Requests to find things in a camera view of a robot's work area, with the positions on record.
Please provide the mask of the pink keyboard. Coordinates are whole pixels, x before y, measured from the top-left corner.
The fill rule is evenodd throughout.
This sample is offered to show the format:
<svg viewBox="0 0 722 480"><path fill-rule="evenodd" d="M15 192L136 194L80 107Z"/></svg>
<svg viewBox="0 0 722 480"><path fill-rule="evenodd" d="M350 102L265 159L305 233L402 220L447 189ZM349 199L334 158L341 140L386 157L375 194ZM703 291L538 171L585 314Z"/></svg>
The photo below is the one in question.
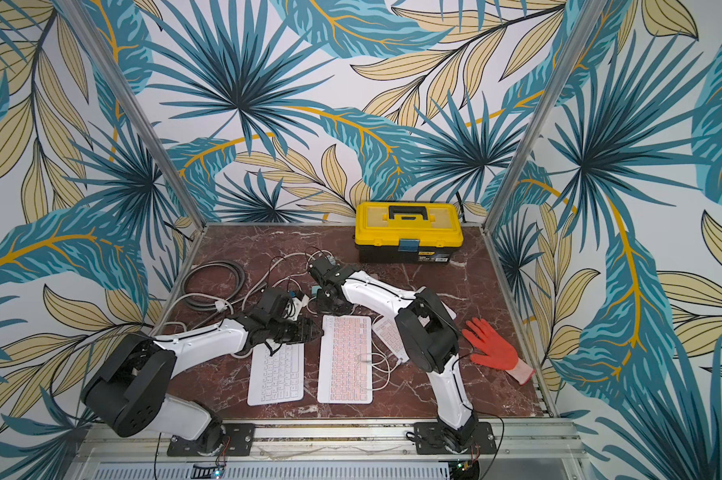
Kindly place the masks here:
<svg viewBox="0 0 722 480"><path fill-rule="evenodd" d="M371 404L372 329L368 316L322 319L318 393L322 404Z"/></svg>
<svg viewBox="0 0 722 480"><path fill-rule="evenodd" d="M440 301L394 304L393 316L377 320L372 331L401 362L424 372L442 373L458 353L454 312Z"/></svg>

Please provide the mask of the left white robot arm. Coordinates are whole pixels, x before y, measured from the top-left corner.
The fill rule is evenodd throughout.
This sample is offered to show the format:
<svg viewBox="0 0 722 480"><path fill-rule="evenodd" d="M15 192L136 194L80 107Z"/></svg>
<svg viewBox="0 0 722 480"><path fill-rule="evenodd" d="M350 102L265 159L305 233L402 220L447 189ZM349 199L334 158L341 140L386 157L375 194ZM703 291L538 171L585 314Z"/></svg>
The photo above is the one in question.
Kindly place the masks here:
<svg viewBox="0 0 722 480"><path fill-rule="evenodd" d="M219 416L195 401L168 393L180 373L254 347L306 344L321 338L315 320L302 314L303 294L268 288L253 306L216 324L174 335L126 335L84 387L81 401L122 438L142 431L188 441L204 455L226 443Z"/></svg>

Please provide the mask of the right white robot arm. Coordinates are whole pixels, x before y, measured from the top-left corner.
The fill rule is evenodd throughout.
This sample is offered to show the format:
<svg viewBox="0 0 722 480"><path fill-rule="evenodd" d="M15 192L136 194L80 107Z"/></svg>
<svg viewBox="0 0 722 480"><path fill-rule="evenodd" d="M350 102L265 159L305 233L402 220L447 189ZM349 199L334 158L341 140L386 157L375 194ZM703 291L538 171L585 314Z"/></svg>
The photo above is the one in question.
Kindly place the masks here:
<svg viewBox="0 0 722 480"><path fill-rule="evenodd" d="M427 374L437 402L437 425L445 447L465 451L479 420L459 370L459 332L454 313L428 287L407 291L328 257L308 271L324 296L359 305L394 320L406 355Z"/></svg>

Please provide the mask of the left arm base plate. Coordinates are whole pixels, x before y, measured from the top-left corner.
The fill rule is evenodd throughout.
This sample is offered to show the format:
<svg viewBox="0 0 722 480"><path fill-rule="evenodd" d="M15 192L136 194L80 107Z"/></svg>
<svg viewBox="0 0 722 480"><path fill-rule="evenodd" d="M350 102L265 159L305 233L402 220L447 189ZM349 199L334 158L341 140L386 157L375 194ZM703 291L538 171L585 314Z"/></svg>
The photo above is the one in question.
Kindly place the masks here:
<svg viewBox="0 0 722 480"><path fill-rule="evenodd" d="M254 433L253 423L213 423L197 440L173 436L167 455L169 457L249 456Z"/></svg>

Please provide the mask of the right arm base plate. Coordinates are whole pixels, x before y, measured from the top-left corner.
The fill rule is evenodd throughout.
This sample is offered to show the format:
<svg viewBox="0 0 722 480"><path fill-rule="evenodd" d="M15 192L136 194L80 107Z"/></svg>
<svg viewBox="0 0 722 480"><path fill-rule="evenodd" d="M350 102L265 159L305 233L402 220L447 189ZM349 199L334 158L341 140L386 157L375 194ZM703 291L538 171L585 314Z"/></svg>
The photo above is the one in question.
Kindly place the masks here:
<svg viewBox="0 0 722 480"><path fill-rule="evenodd" d="M442 422L417 422L405 436L418 455L494 454L500 440L486 422L477 423L470 434L459 433Z"/></svg>

